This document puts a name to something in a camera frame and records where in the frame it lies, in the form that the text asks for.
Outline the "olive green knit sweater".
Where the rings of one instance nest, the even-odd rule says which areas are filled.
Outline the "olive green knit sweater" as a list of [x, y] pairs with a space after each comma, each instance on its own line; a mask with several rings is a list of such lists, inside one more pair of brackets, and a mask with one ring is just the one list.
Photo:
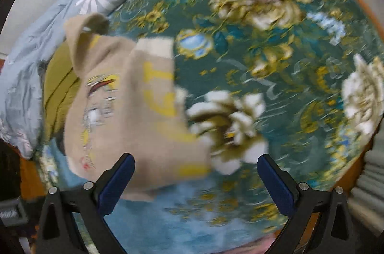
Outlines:
[[69, 108], [78, 92], [80, 79], [75, 74], [67, 42], [63, 42], [48, 63], [44, 79], [44, 141], [48, 142], [65, 125]]

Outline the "teal floral bed blanket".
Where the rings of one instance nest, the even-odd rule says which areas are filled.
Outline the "teal floral bed blanket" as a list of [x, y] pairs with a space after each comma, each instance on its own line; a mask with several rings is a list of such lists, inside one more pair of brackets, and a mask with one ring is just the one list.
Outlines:
[[200, 138], [213, 160], [203, 179], [121, 200], [106, 218], [128, 253], [215, 253], [285, 223], [261, 182], [268, 153], [295, 179], [327, 190], [361, 154], [383, 112], [383, 41], [358, 0], [127, 0], [110, 36], [170, 37], [162, 73], [187, 122], [166, 137]]

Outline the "beige fuzzy graphic sweater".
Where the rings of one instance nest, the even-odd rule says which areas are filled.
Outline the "beige fuzzy graphic sweater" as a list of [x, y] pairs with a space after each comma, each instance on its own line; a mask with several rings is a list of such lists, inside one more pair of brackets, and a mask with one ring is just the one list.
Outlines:
[[135, 171], [122, 197], [145, 202], [160, 188], [207, 176], [209, 149], [189, 132], [187, 91], [174, 84], [173, 39], [108, 36], [99, 13], [64, 27], [80, 80], [64, 127], [71, 172], [95, 181], [130, 153]]

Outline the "light blue floral quilt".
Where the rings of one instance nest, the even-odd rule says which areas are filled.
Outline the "light blue floral quilt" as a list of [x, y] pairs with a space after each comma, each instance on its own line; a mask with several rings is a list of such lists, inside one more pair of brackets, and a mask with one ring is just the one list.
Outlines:
[[124, 0], [58, 0], [16, 41], [1, 71], [1, 138], [33, 156], [42, 132], [44, 67], [65, 38], [64, 23], [76, 15], [108, 15]]

